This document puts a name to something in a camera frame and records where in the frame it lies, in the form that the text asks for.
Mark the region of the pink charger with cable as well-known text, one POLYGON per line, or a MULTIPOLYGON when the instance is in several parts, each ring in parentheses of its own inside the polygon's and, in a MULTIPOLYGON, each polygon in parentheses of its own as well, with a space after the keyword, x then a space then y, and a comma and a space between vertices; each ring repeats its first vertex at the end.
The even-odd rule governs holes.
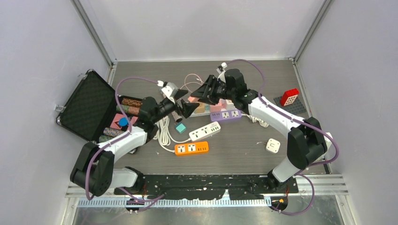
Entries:
MULTIPOLYGON (((201 86, 201 85, 204 84, 204 82, 202 81, 202 79, 200 78, 200 76, 198 76, 197 74, 190 73, 190 74, 188 74, 188 75, 185 77, 185 79, 184 79, 184 84, 183 84, 183 86, 182 86, 181 88, 187 88, 187 90, 188 90, 190 93, 192 93, 192 91, 188 88, 188 84, 198 84, 199 86, 201 86), (187 82, 187 79, 188 79, 189 76, 194 76, 194 77, 196 77, 196 78, 195 78, 195 81, 194 81, 194 82, 187 82)), ((191 96, 189 96, 189 97, 188 97, 188 101, 189 101, 190 103, 197 103, 197 102, 198 102, 198 98, 197 98, 197 97, 191 97, 191 96)))

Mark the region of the pink cube socket adapter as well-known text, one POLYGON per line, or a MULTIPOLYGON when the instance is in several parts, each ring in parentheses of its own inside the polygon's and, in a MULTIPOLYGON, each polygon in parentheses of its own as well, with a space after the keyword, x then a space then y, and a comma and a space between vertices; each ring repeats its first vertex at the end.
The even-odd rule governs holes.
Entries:
POLYGON ((209 111, 211 113, 220 112, 223 108, 224 108, 224 106, 222 104, 222 100, 220 99, 217 104, 209 106, 209 111))

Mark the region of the white plug adapter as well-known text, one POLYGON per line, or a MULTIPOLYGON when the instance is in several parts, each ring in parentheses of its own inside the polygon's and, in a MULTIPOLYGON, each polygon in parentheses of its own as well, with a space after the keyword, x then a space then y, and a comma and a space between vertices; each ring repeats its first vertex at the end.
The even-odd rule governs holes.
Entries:
POLYGON ((276 154, 279 152, 280 145, 281 143, 278 140, 270 138, 266 143, 265 150, 276 154))

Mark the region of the tan cube socket adapter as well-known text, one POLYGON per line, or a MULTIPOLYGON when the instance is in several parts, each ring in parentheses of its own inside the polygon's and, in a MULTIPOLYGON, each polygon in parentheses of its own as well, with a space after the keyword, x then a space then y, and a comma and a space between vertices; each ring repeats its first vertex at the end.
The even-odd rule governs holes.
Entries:
POLYGON ((200 103, 199 106, 195 109, 194 113, 204 113, 206 111, 206 105, 204 103, 200 103))

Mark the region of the white cube socket adapter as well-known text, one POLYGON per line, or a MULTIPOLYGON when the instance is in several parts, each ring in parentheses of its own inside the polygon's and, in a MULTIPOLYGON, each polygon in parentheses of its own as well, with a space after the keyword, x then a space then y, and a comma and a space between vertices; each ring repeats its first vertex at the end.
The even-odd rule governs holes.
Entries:
POLYGON ((231 100, 225 100, 224 101, 224 108, 226 109, 226 110, 234 110, 235 109, 235 106, 234 106, 234 104, 233 104, 233 102, 231 101, 231 100))

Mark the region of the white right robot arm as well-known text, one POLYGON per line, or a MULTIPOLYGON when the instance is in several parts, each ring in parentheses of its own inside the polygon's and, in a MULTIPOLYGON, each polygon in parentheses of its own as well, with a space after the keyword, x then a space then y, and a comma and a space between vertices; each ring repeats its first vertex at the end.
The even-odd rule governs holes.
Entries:
POLYGON ((239 69, 225 71, 223 79, 210 75, 191 96, 209 105, 215 105, 220 99, 230 100, 235 108, 265 121, 286 137, 287 156, 266 178, 273 192, 281 192, 287 180, 320 159, 329 148, 327 135, 317 119, 304 119, 277 107, 259 92, 249 89, 239 69))

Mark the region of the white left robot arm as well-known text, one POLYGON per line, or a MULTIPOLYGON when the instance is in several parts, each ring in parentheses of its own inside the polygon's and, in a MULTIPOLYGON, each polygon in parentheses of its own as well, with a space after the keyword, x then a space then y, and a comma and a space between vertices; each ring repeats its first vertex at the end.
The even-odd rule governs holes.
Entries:
POLYGON ((172 101, 167 97, 159 103, 153 97, 142 99, 138 119, 125 132, 107 142, 88 142, 83 146, 70 181, 85 190, 88 200, 103 195, 110 188, 127 188, 139 194, 144 188, 143 174, 129 166, 115 169, 115 162, 151 141, 159 129, 158 121, 172 112, 188 118, 198 106, 199 103, 172 101))

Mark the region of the teal plug adapter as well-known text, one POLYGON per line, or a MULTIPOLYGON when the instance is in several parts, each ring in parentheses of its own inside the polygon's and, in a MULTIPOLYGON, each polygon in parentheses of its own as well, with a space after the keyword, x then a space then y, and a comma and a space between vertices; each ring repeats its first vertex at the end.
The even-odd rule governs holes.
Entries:
POLYGON ((183 123, 178 123, 175 129, 179 134, 182 134, 186 130, 186 126, 183 123))

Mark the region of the white multicolour power strip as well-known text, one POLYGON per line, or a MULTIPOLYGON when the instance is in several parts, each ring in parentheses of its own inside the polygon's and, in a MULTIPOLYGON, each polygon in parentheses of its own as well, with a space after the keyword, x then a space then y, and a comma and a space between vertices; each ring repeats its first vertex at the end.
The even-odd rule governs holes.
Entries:
POLYGON ((190 117, 198 117, 198 116, 210 116, 210 111, 209 111, 209 106, 210 105, 208 105, 208 104, 205 104, 206 105, 206 111, 204 112, 204 113, 199 113, 199 114, 195 114, 195 113, 193 113, 190 117))

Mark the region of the purple power strip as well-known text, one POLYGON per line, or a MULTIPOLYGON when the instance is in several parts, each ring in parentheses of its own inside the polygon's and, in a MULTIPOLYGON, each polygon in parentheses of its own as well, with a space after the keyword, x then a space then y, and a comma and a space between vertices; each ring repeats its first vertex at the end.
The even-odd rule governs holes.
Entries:
POLYGON ((212 122, 235 121, 240 119, 241 117, 241 111, 238 109, 210 113, 210 119, 212 122))

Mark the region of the white usb power strip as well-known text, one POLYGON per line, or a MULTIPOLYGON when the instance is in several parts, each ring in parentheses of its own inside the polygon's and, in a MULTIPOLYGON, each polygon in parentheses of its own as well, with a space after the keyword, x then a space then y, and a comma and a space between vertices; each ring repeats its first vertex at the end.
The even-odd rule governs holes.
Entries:
POLYGON ((212 135, 215 135, 220 131, 221 131, 221 126, 217 121, 215 121, 191 131, 189 133, 189 138, 193 142, 200 141, 208 137, 211 137, 212 135))

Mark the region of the orange power strip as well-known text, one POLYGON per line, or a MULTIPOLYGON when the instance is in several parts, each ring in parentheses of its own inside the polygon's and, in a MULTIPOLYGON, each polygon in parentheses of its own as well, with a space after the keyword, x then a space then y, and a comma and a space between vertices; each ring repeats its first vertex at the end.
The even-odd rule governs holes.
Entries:
POLYGON ((188 156, 194 154, 203 154, 209 152, 208 142, 183 143, 175 146, 177 156, 188 156))

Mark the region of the blue round chip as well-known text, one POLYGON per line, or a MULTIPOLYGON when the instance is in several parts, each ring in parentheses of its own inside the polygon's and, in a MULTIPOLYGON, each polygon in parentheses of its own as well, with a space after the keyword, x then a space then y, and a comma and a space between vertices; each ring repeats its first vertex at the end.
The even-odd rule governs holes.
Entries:
POLYGON ((119 119, 119 121, 118 121, 118 125, 121 126, 121 127, 127 126, 128 123, 129 123, 128 120, 126 118, 124 118, 124 117, 119 119))

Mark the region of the red toy brick block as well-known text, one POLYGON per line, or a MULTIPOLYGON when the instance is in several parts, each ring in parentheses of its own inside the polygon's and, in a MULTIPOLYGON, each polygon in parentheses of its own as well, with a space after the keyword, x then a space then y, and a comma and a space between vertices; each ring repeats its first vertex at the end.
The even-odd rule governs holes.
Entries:
POLYGON ((279 100, 280 105, 287 106, 293 104, 299 94, 300 92, 296 88, 285 91, 279 100))

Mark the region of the black poker chip case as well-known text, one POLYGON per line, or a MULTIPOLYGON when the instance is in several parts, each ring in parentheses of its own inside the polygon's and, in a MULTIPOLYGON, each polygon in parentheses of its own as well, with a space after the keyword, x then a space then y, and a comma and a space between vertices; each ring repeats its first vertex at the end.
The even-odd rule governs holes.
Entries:
POLYGON ((56 123, 86 141, 107 142, 124 133, 128 125, 115 99, 115 90, 93 69, 83 74, 76 89, 58 114, 56 123))

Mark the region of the dark grey brick baseplate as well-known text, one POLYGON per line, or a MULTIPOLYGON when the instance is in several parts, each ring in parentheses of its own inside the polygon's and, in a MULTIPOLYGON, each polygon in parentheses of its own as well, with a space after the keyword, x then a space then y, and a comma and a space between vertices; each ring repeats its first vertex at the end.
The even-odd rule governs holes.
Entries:
POLYGON ((306 113, 306 108, 305 108, 305 106, 302 104, 302 102, 300 101, 300 99, 297 98, 292 104, 287 105, 287 106, 282 106, 282 105, 280 104, 280 100, 281 100, 281 99, 282 99, 282 96, 273 98, 275 104, 276 104, 278 107, 284 109, 285 111, 287 111, 287 112, 289 112, 289 113, 291 113, 291 114, 294 114, 294 115, 298 115, 298 114, 301 114, 301 113, 306 113))

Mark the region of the white box device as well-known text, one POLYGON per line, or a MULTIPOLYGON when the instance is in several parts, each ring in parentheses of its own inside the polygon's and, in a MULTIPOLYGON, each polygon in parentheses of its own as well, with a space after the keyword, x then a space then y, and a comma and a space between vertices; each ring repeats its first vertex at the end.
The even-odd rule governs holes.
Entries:
POLYGON ((331 139, 332 139, 332 136, 331 136, 331 133, 329 133, 329 132, 326 132, 324 135, 323 135, 323 137, 324 137, 324 140, 325 140, 325 144, 326 144, 326 148, 327 148, 327 150, 332 146, 332 141, 331 141, 331 139))

